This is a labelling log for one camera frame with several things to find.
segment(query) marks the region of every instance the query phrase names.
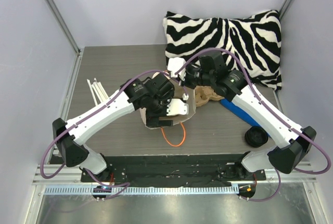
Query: zebra print pillow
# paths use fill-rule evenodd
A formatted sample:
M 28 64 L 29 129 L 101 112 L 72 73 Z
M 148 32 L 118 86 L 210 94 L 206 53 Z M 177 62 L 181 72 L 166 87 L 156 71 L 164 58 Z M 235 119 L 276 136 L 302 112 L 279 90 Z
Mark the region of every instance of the zebra print pillow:
M 277 10 L 246 19 L 191 19 L 168 12 L 163 27 L 168 41 L 166 62 L 174 57 L 187 60 L 208 47 L 224 48 L 240 58 L 252 82 L 281 89 L 281 26 Z M 228 54 L 223 58 L 229 69 L 239 70 Z

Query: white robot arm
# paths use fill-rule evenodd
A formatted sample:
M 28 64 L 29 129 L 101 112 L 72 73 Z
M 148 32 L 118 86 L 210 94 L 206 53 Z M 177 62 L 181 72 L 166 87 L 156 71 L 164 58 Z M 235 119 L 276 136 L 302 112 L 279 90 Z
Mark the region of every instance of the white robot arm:
M 311 147 L 307 141 L 291 131 L 291 128 L 312 140 L 316 135 L 315 130 L 311 127 L 302 128 L 288 119 L 270 104 L 254 85 L 251 85 L 261 99 L 255 97 L 244 75 L 240 71 L 227 69 L 220 52 L 200 57 L 199 61 L 200 66 L 190 63 L 177 73 L 185 64 L 185 60 L 170 59 L 169 73 L 171 77 L 179 79 L 182 86 L 192 89 L 198 85 L 211 86 L 218 95 L 247 112 L 276 143 L 276 146 L 267 150 L 245 153 L 235 166 L 238 176 L 245 178 L 265 168 L 276 168 L 283 173 L 290 173 Z M 139 79 L 134 80 L 123 91 L 117 90 L 105 102 L 66 123 L 60 118 L 55 120 L 53 122 L 55 137 L 65 129 L 75 126 L 57 142 L 65 164 L 68 167 L 79 165 L 82 169 L 88 169 L 103 181 L 110 175 L 109 165 L 101 154 L 97 154 L 85 144 L 87 140 L 114 120 L 139 108 L 147 109 L 147 126 L 172 126 L 172 121 L 160 121 L 159 117 L 188 114 L 188 104 L 182 99 L 173 97 L 173 84 L 163 74 L 159 74 L 143 82 Z M 262 104 L 268 105 L 272 112 Z M 290 128 L 283 125 L 274 114 L 288 122 Z
M 172 126 L 172 121 L 160 121 L 159 117 L 188 114 L 188 104 L 173 96 L 173 84 L 159 74 L 145 79 L 145 83 L 134 81 L 124 91 L 117 90 L 106 101 L 66 123 L 60 118 L 55 120 L 55 137 L 64 129 L 75 126 L 56 143 L 65 164 L 68 167 L 79 165 L 81 169 L 88 169 L 100 180 L 107 178 L 109 165 L 101 154 L 85 144 L 89 138 L 116 119 L 143 107 L 146 108 L 147 126 Z
M 207 53 L 199 57 L 199 61 L 200 66 L 189 63 L 182 68 L 185 60 L 173 58 L 169 60 L 168 70 L 173 77 L 180 79 L 180 85 L 189 88 L 195 88 L 198 85 L 211 86 L 218 95 L 225 97 L 249 114 L 276 144 L 267 150 L 245 153 L 239 162 L 239 176 L 246 177 L 249 173 L 265 168 L 275 168 L 289 174 L 311 147 L 310 143 L 297 132 L 314 140 L 316 131 L 311 126 L 302 128 L 283 115 L 260 94 L 254 85 L 248 85 L 242 72 L 229 71 L 220 51 Z

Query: purple cable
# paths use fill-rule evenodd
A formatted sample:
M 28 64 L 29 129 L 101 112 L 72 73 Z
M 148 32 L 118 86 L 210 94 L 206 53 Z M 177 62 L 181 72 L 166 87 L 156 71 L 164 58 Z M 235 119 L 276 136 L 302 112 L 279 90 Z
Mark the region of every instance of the purple cable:
M 107 185 L 107 184 L 104 184 L 104 183 L 100 182 L 99 180 L 97 180 L 96 177 L 94 176 L 94 174 L 93 174 L 90 170 L 86 169 L 86 171 L 88 172 L 88 174 L 91 176 L 91 178 L 92 178 L 95 182 L 97 182 L 97 183 L 100 184 L 101 186 L 104 186 L 104 187 L 107 187 L 107 188 L 126 187 L 126 186 L 129 184 L 129 182 L 124 182 L 124 183 L 119 184 L 119 185 L 113 185 L 113 186 L 112 186 L 112 185 Z
M 200 55 L 209 52 L 209 51 L 220 51 L 220 52 L 225 52 L 227 54 L 229 54 L 239 65 L 241 71 L 243 72 L 244 76 L 245 76 L 245 80 L 247 81 L 247 83 L 250 86 L 251 91 L 253 92 L 254 96 L 261 102 L 261 104 L 272 114 L 274 115 L 281 123 L 283 123 L 288 129 L 290 129 L 291 131 L 293 131 L 294 133 L 296 133 L 297 135 L 299 135 L 300 137 L 302 137 L 303 139 L 305 139 L 307 142 L 309 142 L 310 144 L 312 144 L 314 147 L 316 147 L 326 158 L 327 160 L 327 166 L 326 168 L 324 168 L 323 170 L 320 171 L 307 171 L 307 170 L 302 170 L 302 169 L 298 169 L 295 168 L 296 171 L 298 172 L 302 172 L 302 173 L 306 173 L 306 174 L 310 174 L 310 175 L 320 175 L 323 174 L 327 171 L 329 171 L 329 169 L 331 168 L 331 159 L 329 158 L 329 155 L 326 153 L 326 151 L 320 147 L 318 144 L 316 144 L 314 141 L 312 141 L 309 137 L 307 137 L 306 135 L 304 135 L 303 133 L 300 133 L 298 130 L 294 129 L 291 127 L 291 125 L 289 125 L 286 121 L 284 121 L 279 115 L 277 115 L 265 102 L 261 101 L 260 96 L 258 95 L 258 93 L 254 90 L 252 83 L 250 81 L 250 78 L 245 70 L 245 68 L 243 67 L 243 65 L 241 64 L 240 60 L 230 51 L 225 50 L 223 48 L 215 48 L 215 47 L 211 47 L 211 48 L 207 48 L 204 50 L 201 50 L 200 52 L 196 53 L 195 55 L 193 55 L 175 74 L 178 74 L 181 72 L 181 70 L 183 68 L 185 68 L 192 60 L 194 60 L 195 58 L 199 57 Z
M 93 175 L 91 175 L 91 177 L 92 177 L 94 180 L 96 180 L 97 183 L 101 183 L 101 182 L 97 181 L 97 179 L 96 179 Z M 108 200 L 108 199 L 112 199 L 112 198 L 117 197 L 119 194 L 121 194 L 122 192 L 124 192 L 124 191 L 130 186 L 130 183 L 129 183 L 129 182 L 126 182 L 126 183 L 123 183 L 123 184 L 121 184 L 121 185 L 116 185 L 116 186 L 107 185 L 108 188 L 116 188 L 116 187 L 122 187 L 122 186 L 124 186 L 124 188 L 123 188 L 122 190 L 120 190 L 118 193 L 115 193 L 115 194 L 113 194 L 113 195 L 110 195 L 110 196 L 108 196 L 108 197 L 105 197 L 104 200 Z M 107 190 L 107 189 L 98 189 L 98 190 L 99 190 L 99 191 L 112 192 L 111 190 Z M 75 212 L 75 211 L 79 210 L 80 208 L 84 207 L 85 205 L 87 205 L 87 204 L 89 204 L 89 203 L 91 203 L 91 202 L 95 202 L 95 200 L 87 201 L 87 202 L 81 204 L 80 206 L 78 206 L 78 207 L 76 207 L 76 208 L 74 208 L 74 209 L 72 209 L 72 210 L 60 210 L 60 209 L 56 209 L 56 208 L 54 208 L 54 207 L 53 207 L 53 209 L 54 209 L 55 211 L 59 212 L 59 213 L 68 214 L 68 213 L 72 213 L 72 212 Z
M 276 171 L 277 177 L 279 179 L 279 184 L 277 185 L 277 189 L 274 192 L 274 194 L 272 194 L 270 197 L 267 197 L 265 199 L 247 199 L 244 196 L 242 196 L 241 198 L 244 199 L 244 200 L 250 201 L 250 202 L 265 202 L 265 201 L 268 201 L 268 200 L 272 199 L 274 196 L 276 196 L 278 194 L 280 188 L 281 188 L 281 176 L 280 176 L 280 173 L 277 169 L 275 169 L 275 171 Z
M 127 182 L 127 183 L 126 183 L 126 186 L 125 186 L 122 190 L 120 190 L 120 191 L 119 191 L 118 193 L 116 193 L 116 194 L 113 194 L 113 195 L 110 195 L 110 196 L 108 196 L 108 197 L 105 197 L 104 200 L 109 200 L 109 199 L 112 199 L 112 198 L 117 197 L 119 194 L 121 194 L 122 192 L 124 192 L 124 191 L 129 187 L 129 185 L 130 185 L 130 183 Z M 107 189 L 98 189 L 98 190 L 99 190 L 99 191 L 111 192 L 111 190 L 107 190 Z M 83 203 L 83 204 L 81 204 L 80 206 L 78 206 L 78 207 L 76 207 L 76 208 L 74 208 L 74 209 L 71 209 L 71 210 L 60 210 L 60 209 L 57 209 L 57 208 L 54 207 L 54 205 L 56 204 L 56 202 L 54 202 L 54 203 L 51 204 L 50 208 L 48 209 L 48 211 L 47 211 L 47 213 L 46 213 L 46 215 L 45 215 L 45 217 L 44 217 L 44 220 L 42 221 L 42 224 L 46 223 L 46 220 L 47 220 L 49 214 L 51 213 L 51 210 L 52 210 L 52 209 L 53 209 L 54 211 L 56 211 L 56 212 L 59 212 L 59 213 L 69 214 L 69 213 L 73 213 L 73 212 L 79 210 L 80 208 L 84 207 L 85 205 L 90 204 L 91 202 L 95 202 L 95 200 L 89 200 L 89 201 L 86 201 L 85 203 Z
M 59 136 L 57 136 L 50 144 L 49 146 L 46 148 L 43 156 L 42 156 L 42 160 L 41 160 L 41 164 L 40 164 L 40 171 L 41 171 L 41 176 L 44 178 L 44 179 L 51 179 L 53 177 L 55 177 L 61 170 L 62 168 L 65 166 L 65 163 L 63 163 L 57 171 L 55 171 L 52 175 L 50 176 L 47 176 L 45 173 L 44 173 L 44 163 L 45 163 L 45 159 L 47 157 L 47 154 L 48 152 L 51 150 L 51 148 L 54 146 L 54 144 L 60 140 L 61 137 L 63 137 L 65 134 L 67 134 L 69 131 L 71 131 L 72 129 L 76 128 L 79 124 L 82 124 L 84 121 L 88 120 L 89 118 L 91 118 L 92 116 L 96 115 L 97 113 L 101 112 L 103 109 L 105 109 L 107 106 L 109 106 L 110 104 L 112 104 L 113 101 L 115 101 L 119 95 L 132 83 L 134 82 L 137 78 L 143 76 L 143 75 L 146 75 L 148 73 L 153 73 L 153 72 L 159 72 L 159 73 L 162 73 L 164 74 L 165 76 L 167 77 L 170 77 L 169 74 L 167 74 L 166 72 L 163 72 L 161 70 L 149 70 L 149 71 L 146 71 L 146 72 L 143 72 L 137 76 L 135 76 L 134 78 L 130 79 L 129 81 L 126 82 L 126 84 L 124 84 L 123 87 L 120 88 L 120 90 L 118 91 L 118 93 L 113 97 L 111 98 L 107 103 L 106 105 L 103 105 L 102 107 L 100 107 L 99 109 L 97 109 L 96 111 L 92 112 L 91 114 L 89 114 L 88 116 L 84 117 L 83 119 L 79 120 L 77 123 L 73 124 L 71 127 L 69 127 L 68 129 L 66 129 L 64 132 L 62 132 Z

